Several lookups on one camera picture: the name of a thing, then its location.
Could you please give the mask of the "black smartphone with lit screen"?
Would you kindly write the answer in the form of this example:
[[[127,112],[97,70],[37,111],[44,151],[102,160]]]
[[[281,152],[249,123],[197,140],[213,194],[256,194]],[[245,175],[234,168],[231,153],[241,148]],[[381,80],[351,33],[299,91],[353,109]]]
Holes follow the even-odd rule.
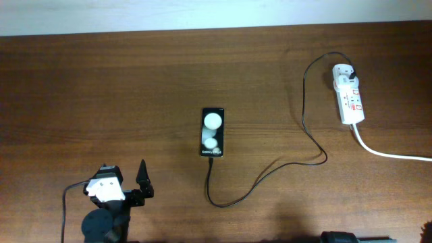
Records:
[[[200,156],[224,155],[225,110],[220,107],[202,109]]]

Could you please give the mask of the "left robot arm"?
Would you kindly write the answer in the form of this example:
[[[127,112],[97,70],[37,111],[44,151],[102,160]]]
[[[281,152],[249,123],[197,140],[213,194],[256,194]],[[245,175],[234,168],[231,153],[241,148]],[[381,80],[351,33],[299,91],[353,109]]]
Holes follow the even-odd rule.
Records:
[[[82,221],[85,242],[126,242],[131,208],[143,207],[147,198],[154,197],[144,160],[136,176],[138,189],[123,190],[123,180],[118,166],[102,165],[84,184],[83,193],[97,206]]]

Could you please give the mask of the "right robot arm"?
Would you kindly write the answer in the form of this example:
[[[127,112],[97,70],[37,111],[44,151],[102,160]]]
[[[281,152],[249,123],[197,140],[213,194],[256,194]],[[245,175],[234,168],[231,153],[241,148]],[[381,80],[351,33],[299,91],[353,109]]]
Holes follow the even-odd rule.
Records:
[[[431,243],[431,222],[428,221],[422,226],[420,243]],[[348,232],[323,232],[320,236],[320,243],[397,243],[398,241],[388,237],[357,238],[353,233]]]

